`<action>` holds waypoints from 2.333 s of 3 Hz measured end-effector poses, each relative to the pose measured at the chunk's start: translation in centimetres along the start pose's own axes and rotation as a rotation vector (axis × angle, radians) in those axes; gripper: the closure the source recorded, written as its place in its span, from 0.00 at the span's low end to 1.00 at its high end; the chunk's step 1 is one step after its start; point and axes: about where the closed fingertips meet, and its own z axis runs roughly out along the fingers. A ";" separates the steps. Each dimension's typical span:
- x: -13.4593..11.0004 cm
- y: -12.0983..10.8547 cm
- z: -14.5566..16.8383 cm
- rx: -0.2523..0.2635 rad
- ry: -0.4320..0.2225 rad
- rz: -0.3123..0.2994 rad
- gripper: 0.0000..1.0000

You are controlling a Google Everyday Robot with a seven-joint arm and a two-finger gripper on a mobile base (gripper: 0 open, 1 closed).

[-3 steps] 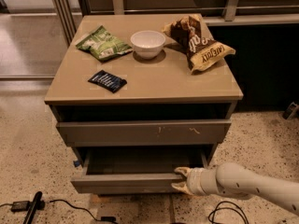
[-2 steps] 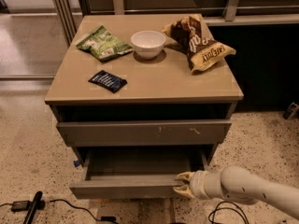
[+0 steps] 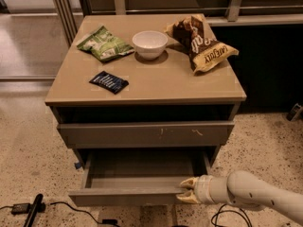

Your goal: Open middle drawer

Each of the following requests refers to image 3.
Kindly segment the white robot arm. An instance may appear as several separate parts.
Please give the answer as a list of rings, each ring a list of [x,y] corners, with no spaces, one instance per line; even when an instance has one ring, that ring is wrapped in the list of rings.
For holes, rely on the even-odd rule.
[[[180,187],[185,192],[176,198],[185,203],[224,203],[253,211],[268,207],[303,225],[303,195],[275,187],[247,171],[233,171],[226,177],[191,177]]]

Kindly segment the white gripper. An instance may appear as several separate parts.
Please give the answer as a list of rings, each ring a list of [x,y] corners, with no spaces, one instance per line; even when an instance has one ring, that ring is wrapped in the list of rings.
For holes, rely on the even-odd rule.
[[[203,175],[201,177],[191,177],[180,183],[182,188],[193,189],[185,193],[177,194],[179,201],[191,204],[217,204],[229,203],[230,194],[227,188],[226,177],[213,177]]]

